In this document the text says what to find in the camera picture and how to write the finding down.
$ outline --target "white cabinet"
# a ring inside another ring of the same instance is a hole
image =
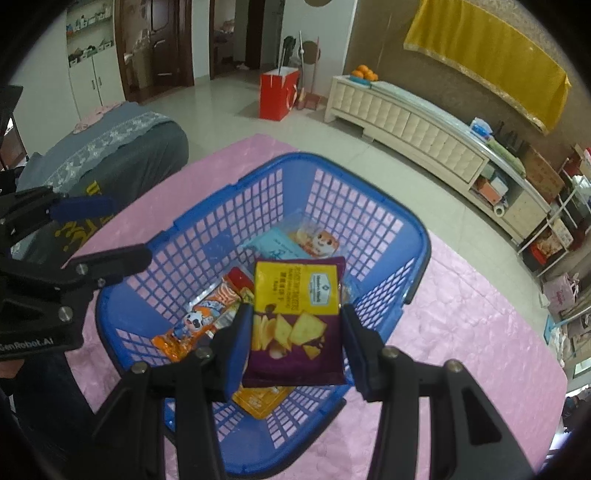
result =
[[[73,65],[70,83],[80,119],[101,105],[125,101],[115,47]]]
[[[91,60],[81,61],[70,68],[70,83],[80,118],[86,117],[101,106]]]
[[[117,49],[107,48],[92,56],[95,66],[96,83],[99,86],[100,100],[103,105],[123,102],[125,94],[121,85]]]

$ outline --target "potato chip bag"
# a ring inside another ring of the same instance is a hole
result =
[[[345,383],[340,332],[343,257],[258,261],[244,387]]]

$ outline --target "tile floor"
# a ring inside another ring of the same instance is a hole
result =
[[[189,161],[263,133],[352,170],[408,206],[543,335],[548,311],[540,307],[537,282],[517,257],[508,236],[476,207],[402,155],[362,140],[359,127],[341,120],[325,124],[324,112],[293,111],[281,122],[258,119],[258,92],[257,73],[239,72],[175,91],[147,106],[168,115],[185,130]]]

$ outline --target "yellow snack package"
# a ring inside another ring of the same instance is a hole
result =
[[[245,387],[345,383],[340,334],[343,257],[259,261]]]
[[[232,400],[257,420],[266,418],[293,391],[294,387],[240,387]]]

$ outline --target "snack bag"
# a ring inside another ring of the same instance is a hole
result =
[[[219,318],[210,326],[205,327],[203,329],[203,333],[205,333],[205,335],[202,335],[201,332],[196,333],[198,340],[197,344],[199,346],[205,346],[209,344],[218,330],[224,327],[229,327],[232,324],[241,303],[244,302],[254,304],[255,296],[253,292],[255,290],[255,286],[250,275],[245,273],[239,267],[233,267],[226,275],[224,275],[224,280],[229,282],[234,291],[240,295],[240,300],[230,305],[230,307],[224,313],[222,313],[222,315],[220,315]]]
[[[226,280],[222,280],[204,299],[195,301],[190,311],[172,329],[152,338],[152,343],[171,361],[181,361],[222,313],[232,307],[236,315],[239,301],[240,296]]]
[[[269,260],[328,258],[345,253],[336,237],[302,212],[293,213],[242,246]]]
[[[266,418],[293,391],[294,387],[240,387],[232,400],[257,420]]]
[[[259,261],[249,387],[345,383],[340,279],[345,259]]]

